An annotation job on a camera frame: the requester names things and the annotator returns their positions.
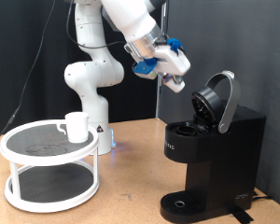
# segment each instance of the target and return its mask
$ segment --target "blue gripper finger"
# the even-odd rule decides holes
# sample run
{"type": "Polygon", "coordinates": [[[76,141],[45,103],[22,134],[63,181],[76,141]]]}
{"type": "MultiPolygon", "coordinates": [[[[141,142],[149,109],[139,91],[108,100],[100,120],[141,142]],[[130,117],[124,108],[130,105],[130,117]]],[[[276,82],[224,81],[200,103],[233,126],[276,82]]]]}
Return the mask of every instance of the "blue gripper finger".
{"type": "Polygon", "coordinates": [[[184,48],[184,46],[180,43],[180,41],[178,39],[175,38],[171,38],[167,41],[167,44],[171,46],[171,50],[174,51],[175,53],[178,53],[177,50],[182,47],[184,48]]]}

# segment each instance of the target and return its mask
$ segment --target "coffee maker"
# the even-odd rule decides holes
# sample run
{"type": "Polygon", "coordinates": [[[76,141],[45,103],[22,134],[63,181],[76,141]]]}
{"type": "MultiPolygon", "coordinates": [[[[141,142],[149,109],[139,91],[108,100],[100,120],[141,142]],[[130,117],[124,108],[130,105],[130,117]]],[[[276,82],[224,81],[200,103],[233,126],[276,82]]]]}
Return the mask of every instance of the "coffee maker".
{"type": "Polygon", "coordinates": [[[218,73],[192,94],[193,120],[166,126],[165,156],[188,165],[185,190],[161,199],[166,220],[194,223],[227,214],[242,217],[251,207],[266,118],[239,106],[240,96],[234,73],[218,73]],[[231,84],[227,102],[214,92],[224,78],[231,84]]]}

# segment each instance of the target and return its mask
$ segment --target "black curtain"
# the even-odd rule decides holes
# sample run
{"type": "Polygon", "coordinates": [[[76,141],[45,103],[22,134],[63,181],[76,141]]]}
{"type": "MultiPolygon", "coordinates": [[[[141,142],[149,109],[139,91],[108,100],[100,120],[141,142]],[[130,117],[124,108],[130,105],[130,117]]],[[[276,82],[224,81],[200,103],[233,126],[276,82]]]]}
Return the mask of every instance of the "black curtain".
{"type": "MultiPolygon", "coordinates": [[[[182,92],[162,89],[161,119],[192,119],[192,93],[215,73],[234,72],[240,105],[267,116],[256,186],[280,203],[280,1],[171,1],[169,18],[169,35],[184,44],[191,69],[182,92]]],[[[218,86],[222,99],[226,84],[218,86]]]]}
{"type": "MultiPolygon", "coordinates": [[[[0,132],[18,106],[52,3],[53,0],[0,1],[0,132]]],[[[66,35],[68,8],[69,4],[63,0],[56,1],[21,110],[8,130],[31,121],[62,119],[66,113],[81,110],[81,102],[77,94],[67,87],[63,72],[68,64],[91,58],[66,35]]],[[[160,23],[160,10],[152,16],[160,23]]],[[[123,35],[114,33],[105,20],[104,26],[106,43],[124,40],[123,35]]],[[[76,38],[74,8],[69,27],[76,38]]],[[[133,58],[125,52],[122,44],[109,49],[125,69],[125,78],[120,84],[98,89],[98,93],[109,102],[110,122],[154,118],[157,81],[133,74],[133,58]]]]}

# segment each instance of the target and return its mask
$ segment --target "cable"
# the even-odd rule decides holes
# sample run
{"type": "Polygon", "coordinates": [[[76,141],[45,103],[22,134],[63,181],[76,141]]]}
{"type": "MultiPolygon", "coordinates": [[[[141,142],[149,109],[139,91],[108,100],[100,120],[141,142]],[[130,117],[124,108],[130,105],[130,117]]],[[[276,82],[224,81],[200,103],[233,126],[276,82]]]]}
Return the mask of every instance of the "cable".
{"type": "Polygon", "coordinates": [[[12,123],[12,121],[14,120],[14,118],[16,118],[16,115],[18,114],[18,112],[19,112],[19,110],[20,110],[20,108],[21,108],[22,97],[23,97],[24,92],[25,92],[25,90],[26,90],[26,86],[27,86],[27,83],[28,83],[28,79],[29,79],[29,77],[30,77],[32,71],[34,70],[35,64],[36,64],[36,62],[37,62],[37,60],[38,60],[38,58],[39,58],[40,50],[42,49],[43,42],[44,42],[45,32],[46,32],[46,30],[47,30],[47,26],[48,26],[48,24],[49,24],[49,19],[50,19],[51,15],[52,15],[52,12],[53,12],[54,7],[55,7],[55,2],[56,2],[56,0],[53,0],[53,6],[52,6],[52,8],[51,8],[51,10],[50,10],[49,17],[48,17],[48,19],[47,19],[45,28],[44,28],[44,30],[43,30],[43,34],[42,34],[42,36],[41,36],[40,46],[39,46],[38,52],[37,52],[37,54],[36,54],[35,61],[34,61],[32,67],[31,67],[31,69],[30,69],[30,71],[29,71],[28,77],[26,78],[24,87],[23,87],[23,89],[22,89],[22,91],[21,91],[20,103],[19,103],[17,109],[15,110],[15,112],[13,113],[13,115],[10,117],[10,119],[9,119],[9,121],[8,121],[8,123],[7,123],[7,125],[6,125],[6,127],[3,129],[2,132],[0,132],[0,136],[1,136],[1,135],[4,133],[4,131],[8,128],[9,124],[12,123]]]}
{"type": "Polygon", "coordinates": [[[104,46],[101,46],[101,47],[86,47],[86,46],[80,45],[78,42],[76,42],[76,40],[74,40],[73,37],[70,36],[69,31],[68,31],[68,23],[69,23],[69,18],[70,18],[71,13],[72,13],[72,6],[73,6],[74,1],[75,0],[71,1],[71,5],[70,5],[69,10],[68,10],[67,21],[66,21],[66,33],[67,33],[68,38],[71,41],[73,41],[75,44],[77,44],[78,46],[81,46],[82,48],[85,48],[85,49],[102,49],[102,48],[106,48],[106,47],[116,45],[116,44],[126,44],[125,41],[116,41],[116,42],[113,42],[111,44],[107,44],[107,45],[104,45],[104,46]]]}

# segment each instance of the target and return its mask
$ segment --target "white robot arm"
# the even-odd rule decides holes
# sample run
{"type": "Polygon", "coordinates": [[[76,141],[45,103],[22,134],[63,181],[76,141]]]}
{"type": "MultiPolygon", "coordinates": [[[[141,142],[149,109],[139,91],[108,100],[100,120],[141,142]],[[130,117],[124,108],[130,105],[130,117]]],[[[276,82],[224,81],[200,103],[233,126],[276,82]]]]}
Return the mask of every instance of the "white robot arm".
{"type": "Polygon", "coordinates": [[[164,0],[65,0],[76,3],[77,42],[90,54],[91,62],[69,64],[64,72],[67,85],[80,97],[82,109],[89,114],[89,124],[99,133],[99,154],[114,146],[113,131],[108,126],[108,102],[98,95],[97,87],[108,87],[123,80],[123,67],[105,46],[102,5],[114,25],[124,34],[125,49],[136,63],[133,71],[140,77],[163,77],[163,83],[175,92],[185,83],[183,76],[190,67],[178,42],[167,39],[149,11],[164,0]]]}
{"type": "Polygon", "coordinates": [[[167,36],[150,17],[149,10],[154,10],[152,2],[156,1],[102,0],[105,11],[128,42],[125,49],[137,62],[133,71],[149,79],[160,75],[165,85],[180,92],[185,83],[177,76],[185,75],[190,63],[180,43],[175,39],[167,40],[167,36]],[[168,43],[177,46],[173,49],[168,43]]]}

